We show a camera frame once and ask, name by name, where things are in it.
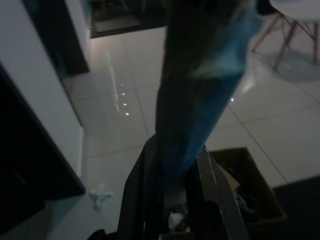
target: floor mat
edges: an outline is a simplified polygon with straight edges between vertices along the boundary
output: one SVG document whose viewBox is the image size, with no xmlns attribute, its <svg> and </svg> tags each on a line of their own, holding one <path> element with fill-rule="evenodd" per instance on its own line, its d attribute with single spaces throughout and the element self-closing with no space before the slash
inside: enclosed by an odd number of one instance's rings
<svg viewBox="0 0 320 240">
<path fill-rule="evenodd" d="M 92 5 L 91 38 L 129 33 L 166 26 L 166 10 L 150 7 L 146 13 L 140 9 L 125 10 L 121 5 L 108 6 L 102 14 L 100 5 Z"/>
</svg>

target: blue fabric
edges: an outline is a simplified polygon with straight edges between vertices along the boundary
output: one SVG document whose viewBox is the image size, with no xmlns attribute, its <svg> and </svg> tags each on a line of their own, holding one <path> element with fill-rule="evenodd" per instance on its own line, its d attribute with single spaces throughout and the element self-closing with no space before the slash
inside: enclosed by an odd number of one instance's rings
<svg viewBox="0 0 320 240">
<path fill-rule="evenodd" d="M 156 141 L 164 185 L 174 188 L 183 183 L 239 83 L 261 21 L 250 7 L 226 21 L 219 18 L 223 12 L 216 17 L 170 2 Z"/>
</svg>

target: white wall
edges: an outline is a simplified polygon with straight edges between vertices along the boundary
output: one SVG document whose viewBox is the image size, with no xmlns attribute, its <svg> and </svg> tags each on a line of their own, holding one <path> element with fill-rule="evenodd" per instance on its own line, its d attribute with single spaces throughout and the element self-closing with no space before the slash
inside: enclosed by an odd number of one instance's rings
<svg viewBox="0 0 320 240">
<path fill-rule="evenodd" d="M 84 10 L 81 0 L 64 0 L 66 8 L 69 11 L 75 33 L 80 42 L 80 46 L 85 59 L 89 60 L 90 50 L 90 30 L 87 26 Z"/>
<path fill-rule="evenodd" d="M 79 176 L 84 129 L 22 0 L 0 0 L 0 29 L 2 66 Z"/>
</svg>

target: chair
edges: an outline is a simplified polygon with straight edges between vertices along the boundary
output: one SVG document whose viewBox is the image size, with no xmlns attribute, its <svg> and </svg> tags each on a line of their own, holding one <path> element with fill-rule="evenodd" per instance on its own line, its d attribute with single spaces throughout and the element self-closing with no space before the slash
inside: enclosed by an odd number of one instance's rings
<svg viewBox="0 0 320 240">
<path fill-rule="evenodd" d="M 264 38 L 274 30 L 276 23 L 279 20 L 287 21 L 290 25 L 290 31 L 285 37 L 284 43 L 281 47 L 280 53 L 275 61 L 273 69 L 276 70 L 284 57 L 286 52 L 286 48 L 290 46 L 290 43 L 295 36 L 295 32 L 297 27 L 301 27 L 314 41 L 313 46 L 313 62 L 317 64 L 318 62 L 318 33 L 319 33 L 319 24 L 320 22 L 320 1 L 319 0 L 262 0 L 258 1 L 262 5 L 262 2 L 265 6 L 269 5 L 269 7 L 273 8 L 277 13 L 269 25 L 269 27 L 265 30 L 265 32 L 259 37 L 257 42 L 254 44 L 252 48 L 252 52 L 255 52 L 257 47 L 262 43 Z M 310 30 L 308 23 L 313 23 L 314 32 Z"/>
</svg>

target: blue cloth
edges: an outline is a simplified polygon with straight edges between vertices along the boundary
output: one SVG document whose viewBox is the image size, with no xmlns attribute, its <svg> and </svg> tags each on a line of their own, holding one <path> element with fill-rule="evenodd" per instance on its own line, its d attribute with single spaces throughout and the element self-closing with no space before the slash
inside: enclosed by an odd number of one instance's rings
<svg viewBox="0 0 320 240">
<path fill-rule="evenodd" d="M 217 11 L 170 2 L 156 141 L 164 186 L 175 188 L 183 184 L 239 83 L 249 40 L 262 21 L 252 6 L 241 7 L 246 0 L 221 1 L 233 5 Z"/>
</svg>

